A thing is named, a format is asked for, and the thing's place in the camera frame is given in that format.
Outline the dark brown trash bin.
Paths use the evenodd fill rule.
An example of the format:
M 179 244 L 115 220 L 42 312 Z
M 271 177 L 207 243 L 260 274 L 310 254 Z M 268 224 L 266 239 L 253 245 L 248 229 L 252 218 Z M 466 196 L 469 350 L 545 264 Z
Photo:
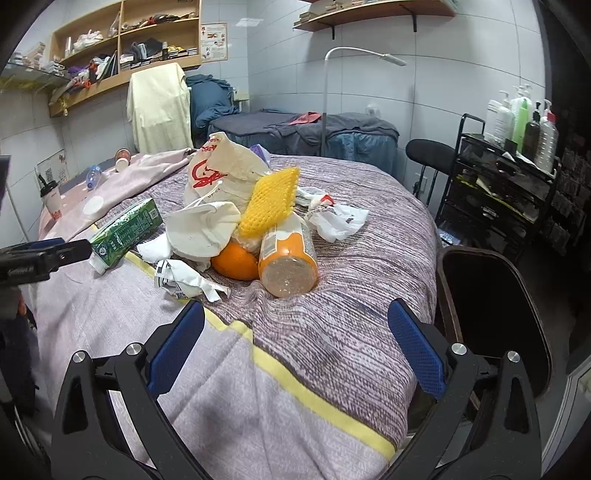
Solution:
M 553 363 L 534 301 L 518 269 L 484 249 L 447 247 L 438 254 L 435 325 L 448 342 L 473 353 L 517 352 L 536 399 L 548 390 Z

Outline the orange plastic drink bottle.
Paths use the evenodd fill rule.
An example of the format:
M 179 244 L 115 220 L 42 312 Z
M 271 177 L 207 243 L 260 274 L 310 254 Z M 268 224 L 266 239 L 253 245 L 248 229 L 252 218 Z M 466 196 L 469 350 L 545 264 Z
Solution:
M 306 294 L 318 282 L 318 262 L 310 229 L 291 213 L 263 236 L 259 280 L 277 298 Z

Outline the wooden wall shelf unit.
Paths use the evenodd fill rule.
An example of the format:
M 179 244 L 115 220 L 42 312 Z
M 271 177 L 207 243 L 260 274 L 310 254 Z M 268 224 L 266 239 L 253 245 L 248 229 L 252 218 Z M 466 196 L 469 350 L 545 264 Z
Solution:
M 113 1 L 55 30 L 49 58 L 87 78 L 58 92 L 50 115 L 127 85 L 137 71 L 199 67 L 201 13 L 200 1 Z

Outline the white pump bottle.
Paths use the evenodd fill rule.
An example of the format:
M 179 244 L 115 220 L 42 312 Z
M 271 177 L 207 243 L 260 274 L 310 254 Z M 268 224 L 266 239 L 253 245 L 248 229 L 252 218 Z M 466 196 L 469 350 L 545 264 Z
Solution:
M 484 137 L 488 142 L 503 146 L 511 140 L 515 115 L 512 111 L 509 93 L 500 90 L 501 100 L 490 100 L 487 105 Z

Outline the purple striped bed cover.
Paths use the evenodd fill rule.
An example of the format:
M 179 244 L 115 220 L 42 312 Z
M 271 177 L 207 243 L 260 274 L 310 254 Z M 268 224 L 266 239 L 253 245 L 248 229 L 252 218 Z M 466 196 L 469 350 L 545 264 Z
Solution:
M 436 310 L 439 241 L 431 215 L 376 167 L 273 156 L 298 166 L 301 184 L 370 210 L 346 241 L 314 235 L 320 279 L 306 294 L 273 298 L 259 281 L 209 278 L 231 289 L 205 301 L 206 324 L 159 403 L 214 479 L 375 479 L 408 432 L 417 380 L 390 332 L 401 297 L 426 323 Z M 183 206 L 185 166 L 152 187 L 162 214 Z M 181 302 L 151 270 L 121 259 L 99 275 L 87 261 L 31 288 L 38 325 L 37 420 L 50 435 L 67 364 L 76 350 L 118 354 L 173 320 Z

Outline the blue cloth pile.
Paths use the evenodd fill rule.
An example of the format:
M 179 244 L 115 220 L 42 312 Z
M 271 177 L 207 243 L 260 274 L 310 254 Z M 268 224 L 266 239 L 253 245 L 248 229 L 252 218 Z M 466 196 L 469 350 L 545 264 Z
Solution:
M 193 137 L 202 137 L 212 120 L 238 113 L 233 103 L 233 88 L 212 75 L 195 74 L 185 78 L 190 89 L 190 127 Z

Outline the dark pump bottle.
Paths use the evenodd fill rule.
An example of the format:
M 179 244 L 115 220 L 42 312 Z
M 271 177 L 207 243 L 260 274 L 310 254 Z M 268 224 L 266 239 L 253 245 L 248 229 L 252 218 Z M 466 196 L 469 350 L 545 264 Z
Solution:
M 526 124 L 522 145 L 522 155 L 530 161 L 534 161 L 538 150 L 541 128 L 540 121 L 540 103 L 537 102 L 532 119 Z

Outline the cream hanging cloth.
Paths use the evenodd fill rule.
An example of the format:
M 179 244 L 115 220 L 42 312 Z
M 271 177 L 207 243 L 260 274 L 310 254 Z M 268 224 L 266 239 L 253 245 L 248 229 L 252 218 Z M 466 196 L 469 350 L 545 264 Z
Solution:
M 139 153 L 192 147 L 190 90 L 176 62 L 133 73 L 126 108 Z

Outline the white cup with straw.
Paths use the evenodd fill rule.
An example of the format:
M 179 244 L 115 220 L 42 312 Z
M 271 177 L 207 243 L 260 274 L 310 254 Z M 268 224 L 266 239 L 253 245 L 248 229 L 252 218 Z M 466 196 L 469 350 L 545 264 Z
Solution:
M 61 217 L 62 199 L 59 184 L 55 180 L 46 181 L 41 174 L 37 175 L 40 181 L 40 198 L 53 220 Z

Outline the pink blanket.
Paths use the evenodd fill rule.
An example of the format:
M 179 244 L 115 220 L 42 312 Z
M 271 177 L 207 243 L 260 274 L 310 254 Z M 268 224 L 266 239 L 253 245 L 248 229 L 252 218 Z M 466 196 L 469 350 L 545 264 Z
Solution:
M 136 154 L 131 157 L 131 164 L 121 172 L 108 170 L 95 189 L 88 190 L 83 183 L 73 186 L 61 194 L 61 216 L 57 220 L 53 220 L 47 210 L 41 214 L 39 239 L 73 239 L 123 200 L 185 167 L 194 153 L 194 149 L 184 149 Z

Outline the white red bag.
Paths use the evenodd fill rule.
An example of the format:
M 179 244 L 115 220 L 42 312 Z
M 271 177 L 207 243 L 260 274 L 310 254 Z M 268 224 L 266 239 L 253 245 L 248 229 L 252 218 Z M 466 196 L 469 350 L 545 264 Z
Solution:
M 335 201 L 322 189 L 298 187 L 295 203 L 307 208 L 304 221 L 327 242 L 345 241 L 359 232 L 370 211 Z

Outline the red cloth on bed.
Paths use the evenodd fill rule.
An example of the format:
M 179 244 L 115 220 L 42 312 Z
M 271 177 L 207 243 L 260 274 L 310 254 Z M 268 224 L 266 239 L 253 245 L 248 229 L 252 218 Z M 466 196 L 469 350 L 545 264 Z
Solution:
M 304 114 L 301 114 L 300 116 L 297 116 L 293 120 L 290 120 L 290 122 L 288 122 L 288 124 L 290 124 L 290 126 L 308 125 L 308 124 L 318 122 L 318 120 L 321 120 L 321 119 L 322 119 L 322 113 L 308 111 L 308 112 L 305 112 Z

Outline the clear red-cap bottle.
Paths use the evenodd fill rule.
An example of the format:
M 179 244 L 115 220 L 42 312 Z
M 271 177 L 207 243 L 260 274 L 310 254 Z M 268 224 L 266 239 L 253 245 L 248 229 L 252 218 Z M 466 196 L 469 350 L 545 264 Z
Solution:
M 554 169 L 557 141 L 556 116 L 552 112 L 552 102 L 546 99 L 544 113 L 540 120 L 538 149 L 534 163 L 547 174 L 551 174 Z

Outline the wooden upper wall shelf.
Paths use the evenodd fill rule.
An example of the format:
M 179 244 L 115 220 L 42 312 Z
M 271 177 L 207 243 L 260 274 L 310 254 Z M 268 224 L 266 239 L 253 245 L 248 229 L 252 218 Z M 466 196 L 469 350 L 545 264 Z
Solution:
M 413 31 L 417 31 L 419 16 L 454 17 L 456 1 L 334 1 L 325 12 L 308 10 L 294 21 L 294 29 L 318 32 L 329 29 L 335 38 L 335 28 L 349 23 L 394 16 L 410 16 Z

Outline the crumpled white tissue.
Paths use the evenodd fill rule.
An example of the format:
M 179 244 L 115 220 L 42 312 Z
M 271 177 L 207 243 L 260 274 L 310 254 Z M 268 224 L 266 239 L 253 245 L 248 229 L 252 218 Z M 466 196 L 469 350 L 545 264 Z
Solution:
M 157 264 L 161 260 L 169 259 L 173 254 L 165 233 L 150 241 L 138 244 L 136 250 L 141 259 L 148 264 Z

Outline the green lotion bottle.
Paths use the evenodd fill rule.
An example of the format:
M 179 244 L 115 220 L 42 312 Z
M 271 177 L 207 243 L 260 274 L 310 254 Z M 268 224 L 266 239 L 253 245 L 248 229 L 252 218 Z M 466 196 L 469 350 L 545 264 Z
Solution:
M 514 114 L 512 141 L 517 144 L 517 151 L 521 152 L 526 126 L 533 115 L 533 101 L 529 84 L 517 87 L 515 97 L 510 100 L 510 108 Z

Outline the black round stool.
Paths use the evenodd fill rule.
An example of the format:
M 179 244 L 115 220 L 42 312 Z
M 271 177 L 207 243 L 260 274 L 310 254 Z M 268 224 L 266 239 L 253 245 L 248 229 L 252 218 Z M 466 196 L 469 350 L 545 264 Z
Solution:
M 413 139 L 406 146 L 406 154 L 410 160 L 421 165 L 419 180 L 413 187 L 413 195 L 415 198 L 420 196 L 426 169 L 431 168 L 434 170 L 434 176 L 431 181 L 426 203 L 426 205 L 429 206 L 438 175 L 440 173 L 445 175 L 451 173 L 456 159 L 456 152 L 451 146 L 438 141 Z

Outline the paper cup on bed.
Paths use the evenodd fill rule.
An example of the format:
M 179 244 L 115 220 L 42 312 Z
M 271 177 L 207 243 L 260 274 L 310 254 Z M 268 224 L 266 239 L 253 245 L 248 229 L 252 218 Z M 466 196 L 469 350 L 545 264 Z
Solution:
M 129 150 L 121 148 L 115 153 L 115 170 L 117 172 L 124 171 L 130 164 L 131 153 Z

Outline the wall poster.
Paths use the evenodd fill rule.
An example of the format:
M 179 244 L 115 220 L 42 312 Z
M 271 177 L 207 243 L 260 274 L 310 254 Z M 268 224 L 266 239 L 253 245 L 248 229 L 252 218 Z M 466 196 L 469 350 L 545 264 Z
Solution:
M 202 63 L 228 59 L 228 24 L 201 24 L 199 38 L 199 53 Z

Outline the clear blue-cap water bottle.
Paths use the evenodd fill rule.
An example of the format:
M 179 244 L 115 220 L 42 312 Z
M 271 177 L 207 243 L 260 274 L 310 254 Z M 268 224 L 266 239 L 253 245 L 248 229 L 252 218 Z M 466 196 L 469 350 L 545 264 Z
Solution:
M 93 165 L 89 168 L 86 178 L 85 185 L 88 191 L 92 191 L 98 187 L 102 177 L 102 169 L 98 165 Z

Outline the orange fruit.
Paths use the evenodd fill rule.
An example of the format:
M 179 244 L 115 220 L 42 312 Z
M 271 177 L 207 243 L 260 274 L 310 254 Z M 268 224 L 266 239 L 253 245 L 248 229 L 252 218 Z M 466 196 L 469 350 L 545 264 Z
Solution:
M 211 258 L 211 267 L 218 274 L 233 280 L 252 281 L 259 278 L 259 261 L 256 256 L 233 241 Z

